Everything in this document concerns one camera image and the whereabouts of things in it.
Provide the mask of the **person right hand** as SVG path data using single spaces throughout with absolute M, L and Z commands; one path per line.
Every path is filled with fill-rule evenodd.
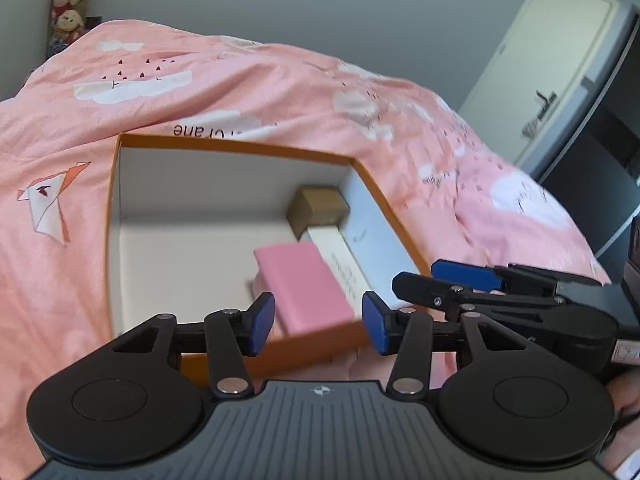
M 608 384 L 608 393 L 620 416 L 639 415 L 640 370 L 635 367 Z M 616 432 L 604 454 L 603 467 L 614 474 L 616 469 L 639 448 L 639 419 Z

